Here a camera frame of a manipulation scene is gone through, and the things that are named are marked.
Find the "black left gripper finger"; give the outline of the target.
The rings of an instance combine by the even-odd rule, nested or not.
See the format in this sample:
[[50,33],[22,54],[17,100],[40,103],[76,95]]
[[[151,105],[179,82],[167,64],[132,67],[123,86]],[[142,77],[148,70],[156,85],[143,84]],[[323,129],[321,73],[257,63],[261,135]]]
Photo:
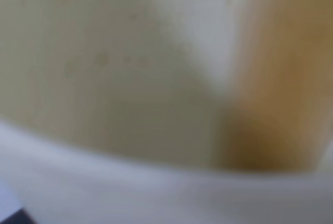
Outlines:
[[24,209],[1,209],[1,224],[35,224],[35,221]]

